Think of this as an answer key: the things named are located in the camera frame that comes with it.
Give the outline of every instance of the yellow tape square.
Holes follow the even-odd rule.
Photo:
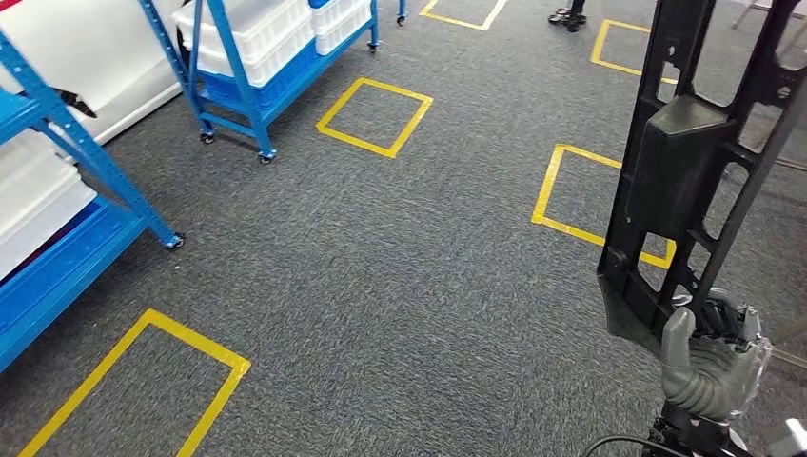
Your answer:
[[[532,211],[532,223],[550,227],[557,231],[572,235],[576,238],[580,238],[581,240],[589,243],[594,243],[598,246],[605,246],[605,238],[595,235],[594,233],[572,227],[568,224],[564,224],[563,222],[550,219],[545,215],[546,207],[549,205],[549,195],[552,193],[555,180],[558,178],[558,170],[561,168],[561,160],[563,159],[563,153],[565,151],[577,154],[580,157],[585,157],[589,160],[593,160],[594,162],[606,165],[607,167],[613,167],[615,169],[622,168],[622,164],[620,162],[609,159],[608,157],[602,157],[601,155],[597,155],[585,149],[575,148],[571,145],[555,145],[555,150],[552,151],[552,158],[549,159],[549,167],[546,168],[546,174],[543,177],[541,191],[538,194],[538,201],[536,201],[535,208]],[[670,268],[670,263],[673,261],[673,256],[675,253],[676,243],[672,240],[667,240],[666,252],[664,253],[663,258],[647,252],[642,252],[639,258],[641,261],[647,262],[655,267],[668,269]]]
[[[623,29],[628,30],[636,30],[643,33],[650,33],[650,29],[646,27],[634,26],[633,24],[626,24],[624,22],[612,21],[611,19],[604,19],[602,21],[602,25],[600,26],[600,32],[597,33],[597,39],[594,40],[594,48],[591,49],[591,58],[590,58],[591,63],[602,65],[603,67],[607,67],[612,70],[624,71],[625,73],[641,76],[641,70],[634,70],[624,65],[614,64],[612,62],[605,62],[604,60],[602,60],[601,58],[602,46],[605,44],[605,37],[606,35],[608,35],[608,31],[611,29],[611,26],[622,27]],[[679,83],[677,79],[672,78],[661,78],[661,81],[669,84]]]
[[[385,148],[383,146],[374,145],[368,141],[365,141],[361,138],[356,138],[355,136],[348,135],[347,133],[342,133],[338,130],[332,129],[328,127],[328,123],[336,116],[336,113],[339,112],[342,107],[350,100],[357,90],[362,85],[367,84],[368,86],[372,86],[374,88],[388,90],[390,92],[399,93],[400,95],[405,95],[407,97],[414,98],[415,100],[420,100],[421,105],[415,111],[415,115],[409,119],[409,122],[406,124],[406,127],[403,128],[401,134],[398,135],[398,138],[392,142],[392,146],[389,148]],[[434,101],[433,98],[423,95],[421,93],[413,92],[411,90],[397,88],[387,83],[382,83],[379,81],[374,81],[369,78],[359,78],[357,79],[349,88],[342,94],[341,97],[333,104],[332,107],[325,113],[320,122],[317,123],[317,130],[320,133],[324,133],[325,135],[332,136],[338,140],[342,140],[346,143],[349,143],[353,146],[358,146],[359,148],[371,150],[377,154],[381,154],[384,157],[389,157],[391,159],[395,158],[395,155],[401,150],[401,147],[404,146],[406,140],[409,139],[409,136],[412,134],[412,131],[418,126],[423,119],[423,116],[426,114],[426,111],[431,106],[432,102]]]
[[[470,22],[461,21],[459,19],[452,19],[450,17],[440,16],[439,14],[435,14],[432,9],[437,5],[437,2],[440,0],[429,0],[426,3],[426,6],[423,7],[421,10],[421,16],[430,17],[432,19],[437,19],[438,21],[447,22],[449,24],[455,24],[458,26],[468,27],[469,29],[473,30],[481,30],[481,31],[488,31],[490,29],[490,25],[493,24],[493,20],[496,19],[496,16],[499,15],[499,12],[502,11],[504,5],[507,3],[507,0],[497,0],[496,5],[490,11],[486,18],[484,18],[484,22],[481,24],[471,24]]]
[[[147,309],[142,316],[134,323],[133,326],[124,334],[123,337],[109,350],[109,353],[104,357],[98,367],[89,374],[87,379],[79,386],[59,407],[59,409],[48,419],[42,429],[30,440],[30,442],[19,453],[19,456],[32,456],[45,445],[48,439],[56,432],[56,430],[64,424],[72,412],[81,404],[81,402],[89,395],[92,389],[101,381],[104,375],[107,374],[110,368],[120,359],[121,355],[128,349],[140,333],[151,324],[165,333],[187,343],[189,346],[201,350],[203,353],[216,359],[217,361],[232,368],[232,371],[227,376],[225,383],[219,388],[213,401],[207,406],[205,413],[196,423],[193,430],[185,439],[182,447],[177,452],[177,456],[187,457],[193,454],[202,438],[205,437],[210,426],[213,425],[216,416],[222,411],[230,394],[238,386],[241,378],[244,377],[246,371],[249,370],[249,361],[244,357],[236,354],[235,352],[218,345],[212,340],[207,339],[205,336],[183,326],[182,324],[167,317],[165,314],[155,311],[154,309]]]

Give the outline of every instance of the shoe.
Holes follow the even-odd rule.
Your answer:
[[[580,30],[580,27],[583,24],[585,24],[585,16],[581,17],[581,14],[577,14],[575,16],[566,16],[566,31],[574,33]]]
[[[565,24],[569,20],[569,16],[566,13],[556,12],[549,16],[549,24],[558,25],[558,24]]]

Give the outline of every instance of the black cable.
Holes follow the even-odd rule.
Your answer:
[[[654,448],[656,450],[660,450],[660,451],[666,452],[666,453],[668,453],[670,455],[674,455],[675,457],[692,457],[691,455],[681,454],[680,452],[678,452],[676,450],[673,450],[673,449],[671,449],[671,448],[669,448],[669,447],[667,447],[665,445],[660,445],[659,443],[654,443],[654,442],[652,442],[650,440],[645,440],[643,438],[637,438],[635,436],[626,436],[626,435],[611,435],[611,436],[606,436],[604,438],[600,438],[599,440],[592,443],[592,445],[589,446],[588,449],[586,449],[583,452],[581,457],[590,457],[591,454],[595,450],[597,450],[598,447],[600,447],[600,446],[602,446],[602,445],[604,445],[606,443],[612,443],[612,442],[615,442],[615,441],[627,441],[627,442],[630,442],[630,443],[637,443],[637,444],[640,444],[640,445],[643,445],[643,446],[649,446],[649,447],[652,447],[652,448]]]

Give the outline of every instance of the white storage box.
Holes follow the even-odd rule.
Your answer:
[[[96,195],[81,181],[76,168],[52,150],[19,146],[9,142],[0,148],[0,278],[33,254]]]
[[[183,46],[190,50],[193,40],[195,0],[171,17],[182,32]],[[241,60],[256,62],[274,43],[284,38],[303,17],[310,17],[307,0],[225,0],[227,20]],[[199,46],[207,51],[225,53],[219,31],[205,2],[199,28]]]
[[[355,13],[360,5],[364,4],[367,4],[366,0],[330,0],[320,8],[311,9],[314,14],[311,18],[314,33],[325,35],[351,13]]]
[[[361,0],[353,5],[345,17],[339,20],[326,30],[325,33],[317,34],[317,53],[328,55],[331,51],[342,44],[350,35],[356,32],[361,26],[372,18],[370,14],[369,0]]]
[[[297,55],[305,45],[314,39],[314,29],[311,27],[311,11],[296,25],[286,37],[266,47],[266,52],[255,61],[247,61],[242,56],[246,80],[255,88],[263,87],[272,76],[277,74],[285,65]],[[208,73],[232,76],[226,54],[214,53],[206,49],[199,52],[199,70]]]

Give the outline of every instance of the blue shelving unit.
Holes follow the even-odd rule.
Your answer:
[[[11,363],[145,229],[167,248],[184,243],[0,30],[0,63],[25,95],[0,89],[0,143],[36,129],[114,192],[96,197],[39,250],[0,280],[0,370]],[[50,129],[57,125],[69,140]]]
[[[171,43],[170,35],[160,19],[157,9],[154,8],[152,0],[138,0],[143,8],[148,22],[151,24],[160,45],[165,52],[168,61],[173,68],[177,80],[182,86],[183,93],[190,103],[191,109],[196,116],[201,130],[201,140],[205,143],[212,143],[214,139],[213,125],[235,130],[243,135],[255,139],[258,143],[258,160],[261,163],[269,163],[276,155],[277,151],[271,146],[267,127],[280,115],[283,110],[291,104],[303,91],[311,85],[331,64],[353,44],[366,30],[370,30],[370,41],[367,45],[370,50],[375,51],[379,45],[378,37],[378,9],[377,0],[371,0],[371,18],[359,30],[345,40],[338,48],[329,55],[318,55],[304,70],[299,71],[288,85],[288,89],[279,95],[269,105],[261,105],[254,96],[254,88],[246,80],[244,65],[235,46],[232,37],[232,28],[225,14],[225,7],[222,0],[198,0],[196,2],[194,14],[194,28],[192,37],[192,49],[190,52],[190,68],[187,69],[182,59],[180,59],[176,48]],[[204,88],[198,89],[196,84],[196,64],[198,60],[197,50],[199,48],[199,27],[202,16],[203,2],[207,1],[210,13],[216,29],[222,38],[227,59],[232,68],[233,79],[238,87],[239,100],[231,98],[223,99],[212,96]],[[405,15],[405,0],[401,3],[402,17]],[[246,117],[248,125],[241,125],[221,116],[210,113],[207,107],[210,105],[228,109]]]

